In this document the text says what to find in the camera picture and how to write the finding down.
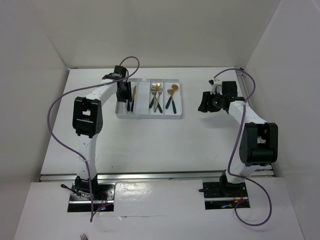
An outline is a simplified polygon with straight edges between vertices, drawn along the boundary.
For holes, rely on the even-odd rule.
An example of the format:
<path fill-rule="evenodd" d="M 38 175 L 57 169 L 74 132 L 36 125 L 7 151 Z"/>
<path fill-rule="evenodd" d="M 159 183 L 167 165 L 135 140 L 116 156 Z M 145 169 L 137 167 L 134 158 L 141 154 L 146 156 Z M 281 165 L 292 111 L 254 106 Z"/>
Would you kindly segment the gold fork green handle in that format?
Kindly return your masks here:
<path fill-rule="evenodd" d="M 153 94 L 154 96 L 154 104 L 153 104 L 153 112 L 155 113 L 158 109 L 159 106 L 159 101 L 160 101 L 160 96 L 162 94 L 163 87 L 161 85 L 158 85 L 155 88 L 155 93 Z"/>
<path fill-rule="evenodd" d="M 150 109 L 154 105 L 156 94 L 157 94 L 158 90 L 160 89 L 160 86 L 161 86 L 161 84 L 159 82 L 158 83 L 152 83 L 151 86 L 150 86 L 151 94 L 153 96 L 153 98 L 152 98 L 152 100 L 151 100 L 151 102 L 149 104 L 149 108 Z"/>

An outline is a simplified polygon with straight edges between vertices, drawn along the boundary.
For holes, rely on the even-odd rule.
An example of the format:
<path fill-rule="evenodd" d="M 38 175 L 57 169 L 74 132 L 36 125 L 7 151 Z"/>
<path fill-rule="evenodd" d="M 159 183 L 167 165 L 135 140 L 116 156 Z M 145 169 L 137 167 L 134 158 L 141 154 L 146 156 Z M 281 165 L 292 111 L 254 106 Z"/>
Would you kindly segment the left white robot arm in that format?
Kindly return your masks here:
<path fill-rule="evenodd" d="M 116 95 L 119 103 L 131 100 L 131 83 L 122 80 L 129 76 L 128 70 L 116 65 L 112 73 L 102 78 L 102 86 L 95 88 L 85 97 L 76 97 L 73 105 L 72 127 L 78 136 L 80 160 L 79 170 L 74 182 L 76 191 L 88 200 L 97 197 L 99 193 L 98 174 L 96 168 L 96 142 L 103 128 L 102 106 L 112 96 Z"/>

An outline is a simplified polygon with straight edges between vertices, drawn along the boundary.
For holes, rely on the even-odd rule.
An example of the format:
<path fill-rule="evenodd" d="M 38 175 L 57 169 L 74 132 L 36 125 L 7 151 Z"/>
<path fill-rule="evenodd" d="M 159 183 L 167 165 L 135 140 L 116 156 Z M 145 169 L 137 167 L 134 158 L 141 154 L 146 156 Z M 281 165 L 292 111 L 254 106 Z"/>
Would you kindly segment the silver fork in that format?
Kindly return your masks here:
<path fill-rule="evenodd" d="M 158 96 L 157 96 L 157 99 L 156 99 L 156 102 L 155 102 L 155 105 L 154 105 L 154 112 L 156 112 L 157 111 L 157 108 L 158 108 L 158 105 L 159 105 L 159 101 L 160 101 L 160 97 L 161 97 L 161 95 L 162 95 L 162 92 L 163 92 L 163 87 L 162 86 L 160 86 L 159 87 L 159 90 L 158 90 Z"/>
<path fill-rule="evenodd" d="M 151 94 L 153 95 L 153 99 L 151 100 L 151 103 L 149 105 L 149 107 L 153 107 L 153 111 L 156 112 L 156 94 L 157 94 L 157 87 L 158 87 L 158 84 L 157 83 L 152 83 L 151 84 Z"/>

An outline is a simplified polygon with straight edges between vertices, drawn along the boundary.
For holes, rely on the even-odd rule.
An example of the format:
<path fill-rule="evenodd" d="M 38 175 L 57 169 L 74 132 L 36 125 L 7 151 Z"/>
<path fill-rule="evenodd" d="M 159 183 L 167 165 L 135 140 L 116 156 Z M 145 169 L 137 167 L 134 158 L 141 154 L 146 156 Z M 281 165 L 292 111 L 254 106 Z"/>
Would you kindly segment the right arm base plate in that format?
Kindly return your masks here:
<path fill-rule="evenodd" d="M 220 182 L 203 182 L 198 190 L 203 194 L 206 210 L 222 210 L 250 208 L 246 184 L 235 184 L 232 187 L 223 186 Z"/>

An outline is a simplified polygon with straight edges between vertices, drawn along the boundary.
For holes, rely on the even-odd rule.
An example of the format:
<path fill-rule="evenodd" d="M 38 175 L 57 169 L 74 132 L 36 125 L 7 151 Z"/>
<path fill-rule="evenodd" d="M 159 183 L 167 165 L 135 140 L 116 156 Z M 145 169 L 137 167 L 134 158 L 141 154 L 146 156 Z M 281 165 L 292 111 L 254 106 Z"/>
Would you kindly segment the gold knife green handle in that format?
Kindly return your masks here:
<path fill-rule="evenodd" d="M 131 111 L 131 99 L 128 99 L 128 100 L 127 100 L 127 103 L 126 103 L 126 110 L 127 110 L 128 112 L 130 112 L 130 111 Z"/>
<path fill-rule="evenodd" d="M 134 111 L 134 103 L 135 103 L 135 97 L 136 97 L 136 90 L 137 90 L 137 85 L 134 86 L 133 92 L 132 92 L 132 102 L 131 102 L 131 108 L 130 111 Z"/>

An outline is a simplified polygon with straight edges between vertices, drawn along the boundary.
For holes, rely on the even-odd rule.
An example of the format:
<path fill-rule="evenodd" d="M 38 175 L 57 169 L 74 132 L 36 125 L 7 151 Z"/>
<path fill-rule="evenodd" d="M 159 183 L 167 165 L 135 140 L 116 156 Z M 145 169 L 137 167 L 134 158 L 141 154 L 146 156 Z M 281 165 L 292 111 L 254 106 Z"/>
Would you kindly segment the gold spoon green handle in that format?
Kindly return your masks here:
<path fill-rule="evenodd" d="M 167 90 L 167 93 L 169 94 L 169 98 L 168 98 L 167 103 L 165 105 L 165 109 L 169 108 L 174 92 L 175 91 L 172 88 Z"/>
<path fill-rule="evenodd" d="M 176 114 L 177 109 L 176 109 L 176 104 L 174 101 L 174 94 L 179 89 L 179 87 L 176 84 L 173 84 L 171 87 L 172 87 L 172 93 L 171 93 L 172 109 L 173 109 L 173 113 Z"/>

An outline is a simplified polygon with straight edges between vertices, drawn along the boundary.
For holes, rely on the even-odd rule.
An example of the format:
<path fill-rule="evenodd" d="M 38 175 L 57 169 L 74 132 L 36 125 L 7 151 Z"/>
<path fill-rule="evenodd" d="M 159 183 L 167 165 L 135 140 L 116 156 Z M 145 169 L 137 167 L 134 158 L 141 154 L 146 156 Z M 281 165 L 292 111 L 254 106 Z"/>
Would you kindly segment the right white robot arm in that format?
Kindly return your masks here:
<path fill-rule="evenodd" d="M 259 117 L 238 95 L 235 81 L 209 81 L 212 89 L 202 94 L 198 111 L 226 111 L 240 125 L 232 161 L 221 174 L 214 189 L 203 189 L 206 196 L 234 197 L 244 186 L 245 178 L 278 158 L 278 126 Z"/>

